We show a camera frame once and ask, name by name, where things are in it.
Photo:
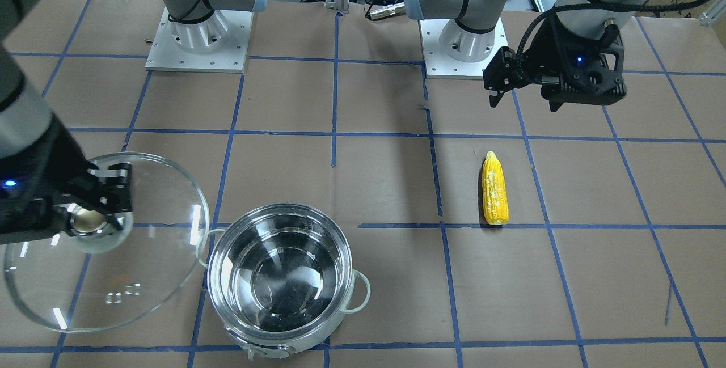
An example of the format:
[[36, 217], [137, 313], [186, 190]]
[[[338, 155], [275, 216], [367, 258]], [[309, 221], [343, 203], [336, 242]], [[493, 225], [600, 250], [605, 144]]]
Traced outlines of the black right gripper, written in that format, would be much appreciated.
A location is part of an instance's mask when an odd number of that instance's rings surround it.
[[132, 211], [133, 167], [120, 162], [99, 167], [88, 161], [58, 119], [38, 141], [2, 159], [1, 242], [48, 239], [70, 232], [66, 205], [101, 213], [116, 228], [114, 216]]

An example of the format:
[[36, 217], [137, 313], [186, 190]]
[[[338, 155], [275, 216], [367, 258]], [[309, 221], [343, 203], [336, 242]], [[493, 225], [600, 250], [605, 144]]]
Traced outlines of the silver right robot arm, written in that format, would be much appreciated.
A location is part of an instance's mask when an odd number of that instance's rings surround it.
[[[225, 34], [221, 11], [261, 12], [267, 0], [164, 0], [174, 27], [203, 26], [213, 45]], [[2, 244], [49, 239], [65, 232], [93, 235], [79, 214], [99, 216], [101, 228], [131, 226], [133, 167], [89, 162], [10, 53], [2, 49]]]

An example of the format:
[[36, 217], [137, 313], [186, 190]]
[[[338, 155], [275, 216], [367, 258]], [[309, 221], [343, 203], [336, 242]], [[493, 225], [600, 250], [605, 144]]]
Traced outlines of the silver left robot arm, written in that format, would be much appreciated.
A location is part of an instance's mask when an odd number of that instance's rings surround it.
[[493, 59], [483, 70], [491, 107], [506, 92], [537, 84], [556, 112], [565, 103], [610, 106], [627, 96], [621, 30], [648, 0], [556, 0], [528, 48], [492, 43], [493, 30], [508, 0], [404, 0], [414, 20], [449, 21], [443, 41], [449, 55], [464, 61], [463, 39], [482, 38]]

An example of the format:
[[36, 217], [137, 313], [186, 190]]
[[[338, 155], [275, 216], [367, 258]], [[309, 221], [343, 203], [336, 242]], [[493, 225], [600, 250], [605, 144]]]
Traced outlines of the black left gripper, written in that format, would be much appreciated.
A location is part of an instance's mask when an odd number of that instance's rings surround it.
[[506, 92], [537, 84], [557, 112], [565, 103], [610, 106], [627, 96], [623, 78], [624, 45], [619, 26], [607, 22], [594, 39], [578, 36], [556, 19], [545, 19], [521, 55], [500, 48], [483, 71], [483, 87], [495, 109]]

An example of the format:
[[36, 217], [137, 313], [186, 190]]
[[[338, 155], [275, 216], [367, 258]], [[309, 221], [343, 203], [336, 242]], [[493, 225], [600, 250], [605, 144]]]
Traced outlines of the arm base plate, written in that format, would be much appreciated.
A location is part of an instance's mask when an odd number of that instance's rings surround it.
[[254, 14], [217, 10], [199, 24], [168, 19], [164, 10], [145, 68], [173, 73], [233, 73], [246, 69]]
[[426, 76], [433, 79], [477, 79], [497, 51], [508, 45], [501, 19], [492, 31], [474, 34], [454, 20], [419, 21]]

